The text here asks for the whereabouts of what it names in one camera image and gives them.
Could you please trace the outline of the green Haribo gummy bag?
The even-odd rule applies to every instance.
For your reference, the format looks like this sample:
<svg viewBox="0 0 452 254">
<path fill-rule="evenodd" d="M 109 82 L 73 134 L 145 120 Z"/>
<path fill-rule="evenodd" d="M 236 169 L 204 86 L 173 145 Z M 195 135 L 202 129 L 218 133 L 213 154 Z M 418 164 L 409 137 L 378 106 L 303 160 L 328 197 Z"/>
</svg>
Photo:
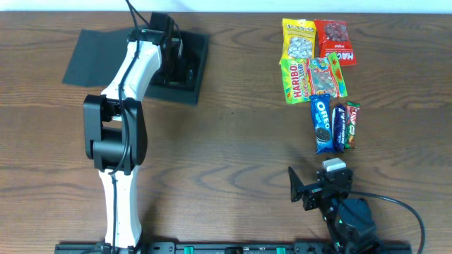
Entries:
<svg viewBox="0 0 452 254">
<path fill-rule="evenodd" d="M 280 67 L 287 104 L 308 102 L 312 95 L 328 94 L 334 98 L 348 96 L 335 52 L 312 59 L 283 59 Z"/>
</svg>

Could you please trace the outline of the blue Oreo cookie pack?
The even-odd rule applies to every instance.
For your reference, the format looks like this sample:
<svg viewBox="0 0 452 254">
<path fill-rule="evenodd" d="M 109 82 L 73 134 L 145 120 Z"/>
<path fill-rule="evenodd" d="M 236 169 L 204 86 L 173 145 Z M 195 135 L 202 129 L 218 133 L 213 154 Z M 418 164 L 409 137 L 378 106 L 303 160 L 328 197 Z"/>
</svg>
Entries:
<svg viewBox="0 0 452 254">
<path fill-rule="evenodd" d="M 331 96 L 329 94 L 311 95 L 309 97 L 317 154 L 334 152 L 330 122 L 330 98 Z"/>
</svg>

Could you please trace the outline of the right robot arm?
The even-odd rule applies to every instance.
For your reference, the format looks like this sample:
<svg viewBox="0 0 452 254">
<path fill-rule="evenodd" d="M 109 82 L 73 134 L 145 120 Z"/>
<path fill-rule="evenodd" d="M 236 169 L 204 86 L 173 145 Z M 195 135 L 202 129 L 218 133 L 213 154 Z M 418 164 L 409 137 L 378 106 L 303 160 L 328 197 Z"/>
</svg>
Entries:
<svg viewBox="0 0 452 254">
<path fill-rule="evenodd" d="M 302 201 L 306 211 L 320 210 L 331 235 L 336 253 L 387 253 L 376 235 L 368 202 L 350 198 L 353 172 L 347 167 L 317 172 L 317 181 L 302 183 L 292 167 L 290 177 L 291 201 Z"/>
</svg>

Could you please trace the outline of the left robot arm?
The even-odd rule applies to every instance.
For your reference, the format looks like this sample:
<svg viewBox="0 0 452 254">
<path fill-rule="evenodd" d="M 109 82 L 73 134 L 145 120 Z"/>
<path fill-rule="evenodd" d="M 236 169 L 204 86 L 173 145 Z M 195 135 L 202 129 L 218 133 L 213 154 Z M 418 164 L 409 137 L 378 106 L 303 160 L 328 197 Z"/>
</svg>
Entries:
<svg viewBox="0 0 452 254">
<path fill-rule="evenodd" d="M 179 32 L 143 29 L 129 35 L 126 55 L 111 83 L 83 102 L 85 152 L 105 194 L 107 230 L 94 253 L 141 252 L 137 181 L 148 149 L 143 103 L 154 83 L 192 80 Z"/>
</svg>

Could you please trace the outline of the black gift box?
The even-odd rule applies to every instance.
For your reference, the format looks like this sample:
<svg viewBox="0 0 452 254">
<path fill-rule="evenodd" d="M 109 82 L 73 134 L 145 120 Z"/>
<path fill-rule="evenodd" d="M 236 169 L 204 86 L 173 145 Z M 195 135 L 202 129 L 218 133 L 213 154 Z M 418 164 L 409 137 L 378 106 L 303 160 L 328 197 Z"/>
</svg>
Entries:
<svg viewBox="0 0 452 254">
<path fill-rule="evenodd" d="M 109 85 L 127 51 L 127 37 L 131 28 L 100 32 L 82 30 L 73 51 L 63 82 L 81 87 Z M 182 55 L 191 70 L 192 80 L 174 87 L 149 85 L 145 95 L 153 99 L 196 105 L 208 58 L 209 36 L 182 31 Z"/>
</svg>

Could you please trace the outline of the red Hacks candy bag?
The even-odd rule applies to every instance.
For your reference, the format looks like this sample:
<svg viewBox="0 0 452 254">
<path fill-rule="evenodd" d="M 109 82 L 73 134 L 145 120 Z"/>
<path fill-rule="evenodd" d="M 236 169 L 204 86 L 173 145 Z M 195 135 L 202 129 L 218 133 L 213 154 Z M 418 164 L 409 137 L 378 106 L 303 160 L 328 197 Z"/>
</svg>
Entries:
<svg viewBox="0 0 452 254">
<path fill-rule="evenodd" d="M 341 66 L 357 64 L 356 54 L 342 20 L 314 20 L 319 39 L 320 57 L 335 52 Z"/>
</svg>

